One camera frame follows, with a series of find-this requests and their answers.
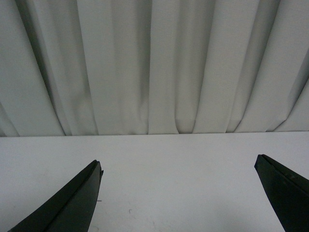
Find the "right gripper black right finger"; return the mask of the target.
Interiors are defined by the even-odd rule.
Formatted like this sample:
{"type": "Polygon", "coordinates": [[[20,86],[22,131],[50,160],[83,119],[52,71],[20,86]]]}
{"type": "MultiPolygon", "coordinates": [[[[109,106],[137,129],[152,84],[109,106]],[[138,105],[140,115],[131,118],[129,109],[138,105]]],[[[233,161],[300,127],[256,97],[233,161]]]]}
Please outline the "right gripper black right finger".
{"type": "Polygon", "coordinates": [[[267,198],[286,232],[309,230],[309,180],[267,155],[254,165],[267,198]]]}

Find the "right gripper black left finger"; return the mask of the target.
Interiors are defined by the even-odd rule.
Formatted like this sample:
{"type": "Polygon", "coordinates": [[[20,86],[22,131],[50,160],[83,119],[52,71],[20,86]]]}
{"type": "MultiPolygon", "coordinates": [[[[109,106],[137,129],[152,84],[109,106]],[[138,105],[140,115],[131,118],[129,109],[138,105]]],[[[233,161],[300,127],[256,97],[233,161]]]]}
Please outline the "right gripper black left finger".
{"type": "Polygon", "coordinates": [[[104,171],[94,160],[11,232],[86,232],[104,171]]]}

